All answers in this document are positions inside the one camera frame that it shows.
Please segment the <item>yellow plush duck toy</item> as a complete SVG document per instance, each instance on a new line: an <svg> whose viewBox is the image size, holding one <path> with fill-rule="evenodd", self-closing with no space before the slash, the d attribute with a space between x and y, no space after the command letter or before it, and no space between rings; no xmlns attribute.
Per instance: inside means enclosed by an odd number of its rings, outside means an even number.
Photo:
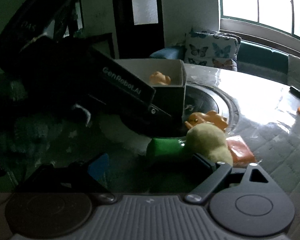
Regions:
<svg viewBox="0 0 300 240"><path fill-rule="evenodd" d="M186 135L185 147L211 162L234 164L225 133L213 124L201 123L191 128Z"/></svg>

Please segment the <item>orange triceratops toy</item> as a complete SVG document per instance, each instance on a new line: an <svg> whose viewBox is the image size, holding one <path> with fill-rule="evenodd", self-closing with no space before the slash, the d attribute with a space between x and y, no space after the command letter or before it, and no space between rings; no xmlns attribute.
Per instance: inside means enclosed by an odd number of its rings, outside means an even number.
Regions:
<svg viewBox="0 0 300 240"><path fill-rule="evenodd" d="M208 111L207 113L194 112L189 116L188 120L185 121L185 125L188 129L191 129L205 122L211 123L223 131L228 127L227 118L221 116L216 111Z"/></svg>

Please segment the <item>green block toy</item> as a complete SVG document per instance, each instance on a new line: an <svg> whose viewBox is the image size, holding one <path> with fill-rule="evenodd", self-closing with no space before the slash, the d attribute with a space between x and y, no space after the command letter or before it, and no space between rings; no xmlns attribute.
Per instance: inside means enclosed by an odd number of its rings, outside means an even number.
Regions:
<svg viewBox="0 0 300 240"><path fill-rule="evenodd" d="M149 157L167 157L182 154L185 140L178 138L153 138L147 146Z"/></svg>

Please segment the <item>orange rubber pig toy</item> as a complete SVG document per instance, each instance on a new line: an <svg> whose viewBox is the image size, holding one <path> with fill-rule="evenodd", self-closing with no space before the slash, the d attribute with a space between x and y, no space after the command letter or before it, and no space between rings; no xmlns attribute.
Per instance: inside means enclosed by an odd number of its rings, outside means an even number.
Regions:
<svg viewBox="0 0 300 240"><path fill-rule="evenodd" d="M167 86L171 84L171 78L168 75L156 71L150 75L149 82L153 85L160 84L160 85Z"/></svg>

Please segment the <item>dark cardboard box white inside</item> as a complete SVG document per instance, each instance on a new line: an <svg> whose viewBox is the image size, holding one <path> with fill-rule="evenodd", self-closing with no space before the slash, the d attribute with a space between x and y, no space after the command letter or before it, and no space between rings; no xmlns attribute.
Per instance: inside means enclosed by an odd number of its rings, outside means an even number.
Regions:
<svg viewBox="0 0 300 240"><path fill-rule="evenodd" d="M182 126L186 73L184 62L172 59L122 59L116 62L155 89L152 120L164 128Z"/></svg>

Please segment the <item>dark door with glass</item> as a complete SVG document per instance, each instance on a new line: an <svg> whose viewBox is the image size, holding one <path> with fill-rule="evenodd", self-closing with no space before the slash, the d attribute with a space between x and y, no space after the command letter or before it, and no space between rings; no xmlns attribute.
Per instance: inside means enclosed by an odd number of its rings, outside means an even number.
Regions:
<svg viewBox="0 0 300 240"><path fill-rule="evenodd" d="M144 59L165 46L161 0L113 0L120 59Z"/></svg>

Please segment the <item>teal sofa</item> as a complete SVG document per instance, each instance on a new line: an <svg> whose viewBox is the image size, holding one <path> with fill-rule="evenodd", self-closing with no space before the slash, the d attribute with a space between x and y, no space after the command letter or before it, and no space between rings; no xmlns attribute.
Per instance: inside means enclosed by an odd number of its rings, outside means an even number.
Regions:
<svg viewBox="0 0 300 240"><path fill-rule="evenodd" d="M242 41L237 55L237 70L286 85L288 54L253 42Z"/></svg>

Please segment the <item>butterfly print cushion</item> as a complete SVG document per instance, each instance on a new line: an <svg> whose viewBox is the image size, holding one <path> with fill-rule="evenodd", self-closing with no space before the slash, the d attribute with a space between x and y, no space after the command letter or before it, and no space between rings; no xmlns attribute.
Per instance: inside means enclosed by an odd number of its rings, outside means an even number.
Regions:
<svg viewBox="0 0 300 240"><path fill-rule="evenodd" d="M233 34L191 29L186 34L184 62L237 71L241 40Z"/></svg>

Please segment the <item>grey folded blanket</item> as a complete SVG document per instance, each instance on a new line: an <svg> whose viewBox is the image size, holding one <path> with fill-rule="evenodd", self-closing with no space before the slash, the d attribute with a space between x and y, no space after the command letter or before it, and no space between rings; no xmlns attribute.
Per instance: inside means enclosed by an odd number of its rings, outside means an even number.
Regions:
<svg viewBox="0 0 300 240"><path fill-rule="evenodd" d="M288 55L287 83L300 89L300 58L291 54Z"/></svg>

